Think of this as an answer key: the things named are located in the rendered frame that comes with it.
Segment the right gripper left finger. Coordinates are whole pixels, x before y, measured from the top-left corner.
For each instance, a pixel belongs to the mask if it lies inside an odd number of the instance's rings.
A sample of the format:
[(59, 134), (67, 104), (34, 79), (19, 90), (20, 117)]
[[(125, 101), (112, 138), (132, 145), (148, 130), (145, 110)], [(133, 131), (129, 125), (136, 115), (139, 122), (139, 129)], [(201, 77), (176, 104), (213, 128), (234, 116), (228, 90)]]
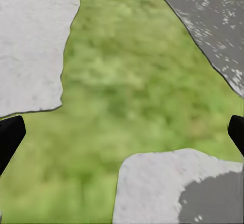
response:
[(26, 128), (22, 116), (7, 117), (0, 120), (0, 175), (25, 135)]

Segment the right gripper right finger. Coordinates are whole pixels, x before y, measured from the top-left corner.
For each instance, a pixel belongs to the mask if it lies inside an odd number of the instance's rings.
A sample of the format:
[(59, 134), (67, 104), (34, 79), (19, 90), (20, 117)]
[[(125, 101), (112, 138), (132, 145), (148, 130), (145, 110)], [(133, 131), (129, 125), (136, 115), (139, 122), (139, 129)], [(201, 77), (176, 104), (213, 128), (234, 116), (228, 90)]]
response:
[(228, 134), (244, 156), (244, 117), (232, 116), (229, 122)]

